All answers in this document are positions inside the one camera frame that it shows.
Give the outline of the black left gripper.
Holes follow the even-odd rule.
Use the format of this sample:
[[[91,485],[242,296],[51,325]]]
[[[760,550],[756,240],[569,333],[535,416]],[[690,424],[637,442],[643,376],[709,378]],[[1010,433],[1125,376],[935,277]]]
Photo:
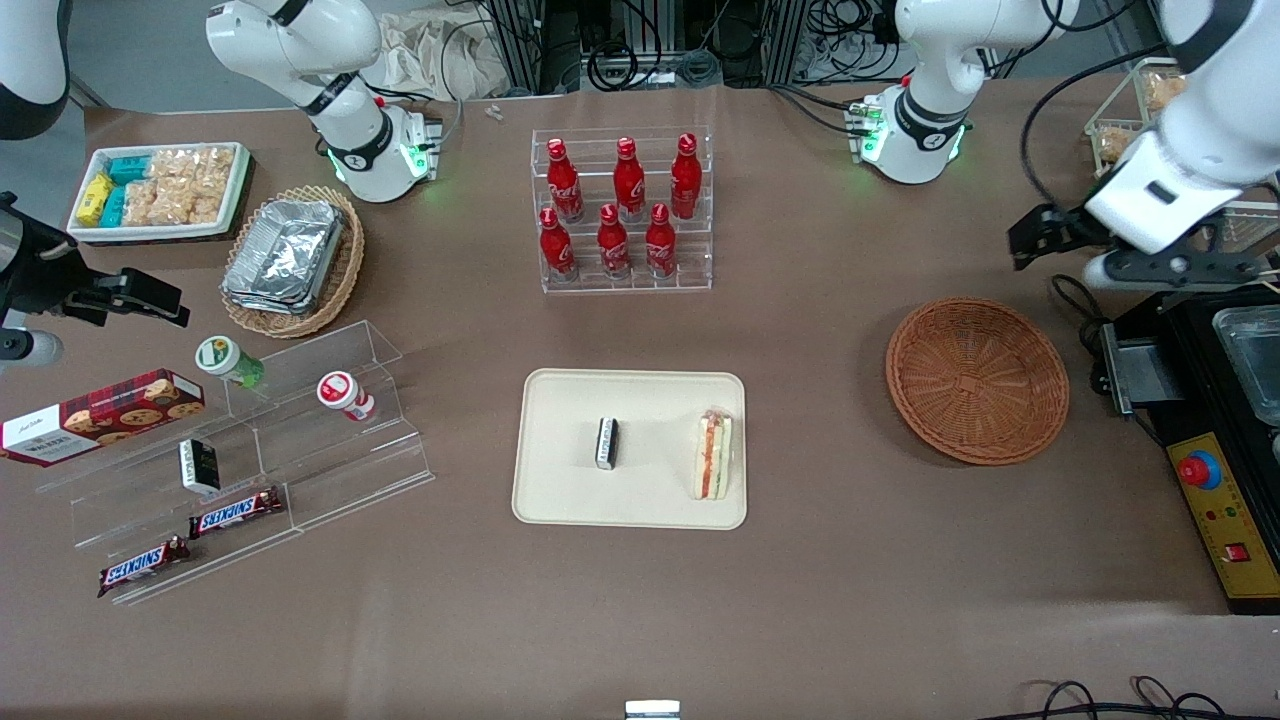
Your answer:
[[[1029,210],[1007,233],[1007,247],[1015,272],[1025,270],[1036,259],[1083,249],[1114,249],[1111,232],[1084,208],[1062,209],[1041,204]]]

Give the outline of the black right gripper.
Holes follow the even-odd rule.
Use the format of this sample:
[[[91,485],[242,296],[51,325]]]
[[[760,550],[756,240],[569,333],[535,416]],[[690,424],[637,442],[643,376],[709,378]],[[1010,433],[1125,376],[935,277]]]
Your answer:
[[[105,327],[110,315],[140,315],[186,328],[182,291],[136,268],[119,272],[119,296],[99,284],[108,278],[84,263],[67,233],[15,209],[1,196],[1,314],[69,316]]]

